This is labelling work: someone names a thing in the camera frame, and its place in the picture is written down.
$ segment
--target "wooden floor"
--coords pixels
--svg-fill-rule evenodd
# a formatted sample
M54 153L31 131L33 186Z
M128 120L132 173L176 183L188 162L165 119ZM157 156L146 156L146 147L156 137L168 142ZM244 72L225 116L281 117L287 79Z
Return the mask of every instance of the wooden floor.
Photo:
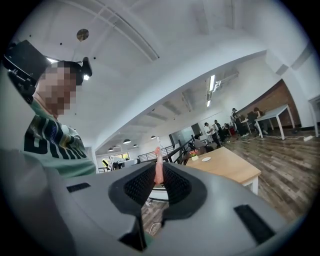
M312 131L292 134L288 138L309 135ZM279 131L267 136L280 137ZM258 195L278 211L288 222L309 209L320 184L320 138L304 142L303 138L281 140L273 137L246 139L234 136L224 146L261 171ZM153 223L160 223L162 211L168 203L153 201L142 208L143 228L149 233ZM156 235L161 225L154 225L151 235Z

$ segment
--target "white wall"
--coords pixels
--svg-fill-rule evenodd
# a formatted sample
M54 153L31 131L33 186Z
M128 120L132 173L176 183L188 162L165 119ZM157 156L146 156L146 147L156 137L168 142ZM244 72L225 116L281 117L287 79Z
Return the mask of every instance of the white wall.
M308 37L291 13L277 1L245 0L243 9L244 29L259 38L273 59L277 59L277 63L267 61L270 67L275 69L278 62L287 66L281 78L295 102L302 127L313 126L308 99L320 93L316 54L309 56L296 70L291 68L308 45Z
M148 137L147 142L140 144L138 148L132 150L132 152L134 152L133 154L134 154L134 156L136 156L136 158L138 158L139 155L155 151L156 147L158 147L158 146L161 147L156 138L155 139L150 139L150 138L151 138L151 135L150 135L150 137ZM161 143L162 147L164 147L164 148L172 146L169 135L161 136L160 143Z
M281 79L266 64L265 59L264 55L236 66L238 77L226 85L221 94L223 107L229 116L232 108L244 108Z

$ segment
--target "white ceiling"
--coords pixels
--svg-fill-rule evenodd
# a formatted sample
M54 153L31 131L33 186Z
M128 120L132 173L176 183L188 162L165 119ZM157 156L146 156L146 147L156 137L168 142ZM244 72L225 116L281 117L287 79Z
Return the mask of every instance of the white ceiling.
M59 117L89 145L106 129L106 123L112 123L111 116L130 113L122 99L128 92L131 98L141 93L131 88L131 74L171 54L180 42L215 35L221 28L241 29L241 1L47 0L21 25L15 39L27 39L42 54L59 60L89 57L93 76L83 82L76 103ZM89 31L82 42L76 37L80 29ZM187 58L188 49L182 51ZM138 144L149 128L206 106L208 86L206 81L194 84L183 93L170 95L150 113L132 116L130 124L108 138L101 150L126 138L132 140L131 145Z
M221 86L212 93L212 101L217 99L220 92L227 88L229 82L238 73L236 67L231 67L215 75L215 81L221 80ZM133 149L133 145L144 143L144 135L150 129L163 125L165 122L175 119L188 111L198 111L207 108L207 94L209 94L210 77L206 80L189 85L185 91L173 93L169 100L159 104L151 112L136 117L130 124L124 125L118 133L96 151L97 155L108 154L109 148L115 147L112 153L125 152ZM130 139L130 144L123 144L125 139Z

